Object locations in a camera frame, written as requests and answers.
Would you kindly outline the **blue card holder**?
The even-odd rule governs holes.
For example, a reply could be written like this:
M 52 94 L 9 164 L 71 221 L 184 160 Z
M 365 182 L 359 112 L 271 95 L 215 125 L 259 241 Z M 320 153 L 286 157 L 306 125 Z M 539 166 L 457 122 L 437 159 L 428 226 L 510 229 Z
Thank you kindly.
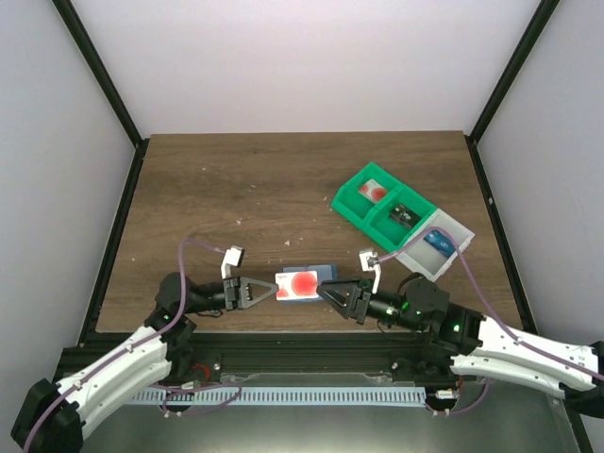
M 336 278 L 335 264 L 283 267 L 275 274 L 277 301 L 285 304 L 320 302 L 318 286 Z

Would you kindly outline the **red white card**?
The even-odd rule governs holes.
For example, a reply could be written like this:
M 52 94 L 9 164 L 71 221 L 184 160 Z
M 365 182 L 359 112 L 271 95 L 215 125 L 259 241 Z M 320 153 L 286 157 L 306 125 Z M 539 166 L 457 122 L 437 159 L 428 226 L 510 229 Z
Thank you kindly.
M 358 192 L 374 204 L 378 203 L 388 194 L 388 191 L 374 179 L 363 182 L 358 188 Z
M 311 301 L 318 297 L 318 276 L 315 271 L 275 274 L 276 299 L 280 302 Z

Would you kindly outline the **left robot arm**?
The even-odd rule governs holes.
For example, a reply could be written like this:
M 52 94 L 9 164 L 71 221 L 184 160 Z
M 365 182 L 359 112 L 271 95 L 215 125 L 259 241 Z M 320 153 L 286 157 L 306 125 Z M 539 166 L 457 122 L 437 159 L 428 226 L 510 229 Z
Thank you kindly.
M 84 440 L 144 388 L 181 379 L 192 367 L 189 314 L 247 310 L 277 292 L 274 283 L 228 277 L 205 285 L 166 276 L 156 307 L 125 341 L 83 370 L 27 392 L 10 436 L 25 452 L 78 452 Z

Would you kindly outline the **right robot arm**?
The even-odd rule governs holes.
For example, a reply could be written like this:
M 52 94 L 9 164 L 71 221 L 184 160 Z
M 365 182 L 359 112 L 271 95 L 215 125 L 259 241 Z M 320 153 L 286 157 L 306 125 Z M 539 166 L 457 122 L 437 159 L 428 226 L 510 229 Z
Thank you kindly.
M 494 378 L 558 397 L 582 415 L 603 416 L 601 342 L 563 344 L 508 327 L 451 302 L 448 292 L 418 273 L 396 293 L 360 278 L 323 282 L 317 293 L 344 319 L 411 331 L 418 350 L 396 363 L 423 377 Z

